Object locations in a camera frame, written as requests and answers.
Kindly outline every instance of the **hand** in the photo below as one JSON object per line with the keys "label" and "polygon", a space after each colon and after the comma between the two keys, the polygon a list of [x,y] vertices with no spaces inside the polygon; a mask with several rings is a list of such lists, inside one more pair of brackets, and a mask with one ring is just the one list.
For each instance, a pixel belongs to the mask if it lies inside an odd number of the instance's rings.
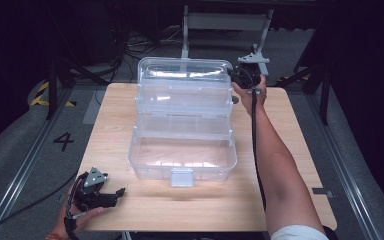
{"label": "hand", "polygon": [[[261,78],[261,82],[260,82],[260,84],[258,84],[257,87],[260,88],[261,90],[263,90],[264,93],[267,94],[266,77],[264,75],[260,75],[260,78]],[[239,96],[241,97],[242,104],[244,105],[248,114],[251,116],[251,113],[252,113],[252,95],[247,93],[247,89],[240,88],[239,85],[236,84],[235,82],[232,82],[232,86],[233,86],[233,90],[235,90],[235,92],[237,94],[239,94]],[[256,108],[257,109],[263,108],[264,102],[265,102],[265,98],[263,98],[263,96],[261,96],[261,95],[257,95]]]}
{"label": "hand", "polygon": [[[52,229],[51,233],[56,233],[61,238],[69,239],[68,234],[65,231],[65,225],[64,225],[65,205],[66,205],[66,202],[64,202],[64,204],[62,205],[62,207],[60,209],[57,221],[56,221],[55,226]],[[103,211],[104,211],[103,207],[98,207],[98,208],[90,209],[90,210],[88,210],[86,212],[86,215],[77,218],[77,221],[76,221],[77,228],[74,230],[74,233],[78,233],[78,232],[82,231],[84,229],[87,221],[89,221],[90,219],[92,219],[92,218],[96,217],[97,215],[101,214]],[[81,213],[81,211],[74,204],[71,205],[70,212],[73,215]]]}

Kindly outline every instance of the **white sleeve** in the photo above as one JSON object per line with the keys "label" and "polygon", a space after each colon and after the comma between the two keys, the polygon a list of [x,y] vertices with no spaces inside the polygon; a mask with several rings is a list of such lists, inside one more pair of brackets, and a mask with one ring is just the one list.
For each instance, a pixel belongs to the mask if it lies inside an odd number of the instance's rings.
{"label": "white sleeve", "polygon": [[317,229],[291,225],[277,230],[272,234],[271,240],[328,240],[328,238]]}

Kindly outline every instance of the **plastic storage box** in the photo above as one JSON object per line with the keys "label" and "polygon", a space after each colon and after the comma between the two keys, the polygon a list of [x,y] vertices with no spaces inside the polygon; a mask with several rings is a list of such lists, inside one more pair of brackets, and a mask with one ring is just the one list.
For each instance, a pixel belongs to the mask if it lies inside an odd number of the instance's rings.
{"label": "plastic storage box", "polygon": [[232,87],[222,60],[144,58],[129,162],[142,179],[223,181],[237,162]]}

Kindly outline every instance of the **wire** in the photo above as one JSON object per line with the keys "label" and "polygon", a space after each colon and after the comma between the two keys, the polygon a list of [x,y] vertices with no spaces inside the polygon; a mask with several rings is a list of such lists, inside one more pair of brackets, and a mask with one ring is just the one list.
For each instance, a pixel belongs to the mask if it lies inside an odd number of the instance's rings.
{"label": "wire", "polygon": [[49,197],[51,197],[52,195],[54,195],[55,193],[57,193],[59,190],[61,190],[63,187],[65,187],[65,185],[67,185],[68,182],[70,182],[76,175],[77,175],[77,171],[76,171],[76,172],[75,172],[75,173],[74,173],[74,174],[73,174],[67,181],[65,181],[60,187],[58,187],[56,190],[52,191],[51,193],[47,194],[46,196],[44,196],[44,197],[42,197],[42,198],[40,198],[40,199],[34,201],[33,203],[27,205],[26,207],[24,207],[24,208],[22,208],[22,209],[20,209],[20,210],[18,210],[18,211],[16,211],[16,212],[14,212],[14,213],[8,215],[6,218],[2,219],[2,220],[0,221],[0,225],[2,225],[3,223],[5,223],[5,222],[8,221],[9,219],[11,219],[11,218],[13,218],[13,217],[19,215],[20,213],[24,212],[25,210],[30,209],[30,208],[34,207],[35,205],[37,205],[37,204],[43,202],[44,200],[48,199]]}

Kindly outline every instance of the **wooden table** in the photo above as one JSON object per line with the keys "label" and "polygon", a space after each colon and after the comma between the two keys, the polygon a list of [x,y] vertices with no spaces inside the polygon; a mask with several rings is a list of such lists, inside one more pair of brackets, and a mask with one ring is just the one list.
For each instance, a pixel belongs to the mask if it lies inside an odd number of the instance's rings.
{"label": "wooden table", "polygon": [[[197,181],[173,188],[169,181],[141,180],[128,162],[136,120],[136,84],[113,83],[105,93],[79,173],[96,166],[108,173],[101,193],[126,192],[114,208],[89,222],[93,231],[266,231],[252,151],[251,119],[242,104],[232,112],[238,163],[223,182]],[[269,88],[266,111],[297,162],[310,193],[320,178],[283,89]],[[326,195],[312,194],[322,224],[336,229]]]}

